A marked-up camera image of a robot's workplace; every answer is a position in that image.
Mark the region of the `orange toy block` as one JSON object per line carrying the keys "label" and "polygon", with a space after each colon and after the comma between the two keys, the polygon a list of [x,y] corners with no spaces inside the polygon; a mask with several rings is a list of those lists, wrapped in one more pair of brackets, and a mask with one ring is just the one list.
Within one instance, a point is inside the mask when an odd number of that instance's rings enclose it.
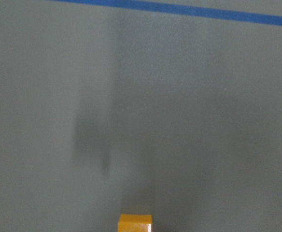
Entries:
{"label": "orange toy block", "polygon": [[118,221],[118,232],[152,232],[151,215],[121,214]]}

